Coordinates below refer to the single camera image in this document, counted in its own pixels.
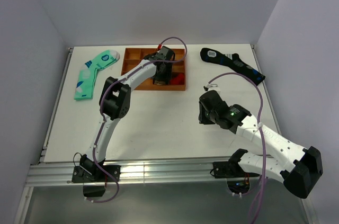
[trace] sock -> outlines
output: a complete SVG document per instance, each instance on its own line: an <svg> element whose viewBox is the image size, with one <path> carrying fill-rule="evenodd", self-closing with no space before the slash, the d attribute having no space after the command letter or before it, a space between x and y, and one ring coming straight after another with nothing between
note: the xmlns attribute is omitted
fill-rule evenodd
<svg viewBox="0 0 339 224"><path fill-rule="evenodd" d="M115 50L106 50L81 66L74 99L77 101L92 99L97 71L106 69L119 58L120 55Z"/></svg>

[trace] gray floor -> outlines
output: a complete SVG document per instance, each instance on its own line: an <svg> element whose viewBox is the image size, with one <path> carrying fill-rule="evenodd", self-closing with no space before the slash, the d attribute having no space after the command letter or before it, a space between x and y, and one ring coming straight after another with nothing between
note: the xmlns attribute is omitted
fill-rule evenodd
<svg viewBox="0 0 339 224"><path fill-rule="evenodd" d="M225 186L224 180L122 185L115 200L100 204L84 201L79 186L36 187L25 223L248 223L247 211L255 193L233 198ZM308 222L300 199L269 180L256 223Z"/></svg>

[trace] wooden tray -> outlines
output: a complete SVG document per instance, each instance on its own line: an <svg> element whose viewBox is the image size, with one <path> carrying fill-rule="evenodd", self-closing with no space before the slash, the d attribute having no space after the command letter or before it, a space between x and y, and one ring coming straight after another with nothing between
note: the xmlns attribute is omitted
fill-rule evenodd
<svg viewBox="0 0 339 224"><path fill-rule="evenodd" d="M185 54L185 49L172 49L175 52L175 60L180 60ZM148 54L156 52L156 48L126 48L123 58L121 74L129 72L135 68L141 60ZM184 83L182 85L154 85L152 79L145 80L136 90L152 90L152 91L184 91L186 90L186 59L173 64L172 78L179 73L184 74Z"/></svg>

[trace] white table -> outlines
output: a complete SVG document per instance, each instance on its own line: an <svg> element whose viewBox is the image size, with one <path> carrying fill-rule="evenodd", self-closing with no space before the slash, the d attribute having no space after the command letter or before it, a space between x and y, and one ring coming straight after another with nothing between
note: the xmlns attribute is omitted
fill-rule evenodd
<svg viewBox="0 0 339 224"><path fill-rule="evenodd" d="M179 44L167 46L182 48ZM45 162L70 162L75 152L86 152L101 118L99 99L103 84L109 76L120 76L123 54L127 47L133 46L74 48L49 133ZM259 147L217 125L199 124L198 100L204 93L203 86L213 77L232 71L225 66L202 61L200 50L203 47L222 53L238 53L244 62L257 68L249 44L188 45L186 91L133 91L131 108L119 122L109 143L107 160L230 156L238 148L248 149L255 154L262 153ZM99 71L92 100L75 101L73 97L81 65L107 49L116 50L121 55L120 60ZM249 82L231 75L224 76L215 83L221 87L221 97L229 105L240 104L257 115L259 97ZM276 131L262 84L259 89L264 98L261 121Z"/></svg>

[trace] gray wall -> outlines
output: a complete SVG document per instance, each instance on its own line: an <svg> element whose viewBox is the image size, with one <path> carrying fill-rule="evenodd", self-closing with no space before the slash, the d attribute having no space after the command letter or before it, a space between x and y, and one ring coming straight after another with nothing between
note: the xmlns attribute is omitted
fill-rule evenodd
<svg viewBox="0 0 339 224"><path fill-rule="evenodd" d="M41 0L70 46L256 43L277 0Z"/></svg>
<svg viewBox="0 0 339 224"><path fill-rule="evenodd" d="M37 0L0 4L0 222L7 224L39 158L66 49Z"/></svg>
<svg viewBox="0 0 339 224"><path fill-rule="evenodd" d="M284 136L322 152L311 193L321 223L338 223L339 0L279 0L256 47Z"/></svg>

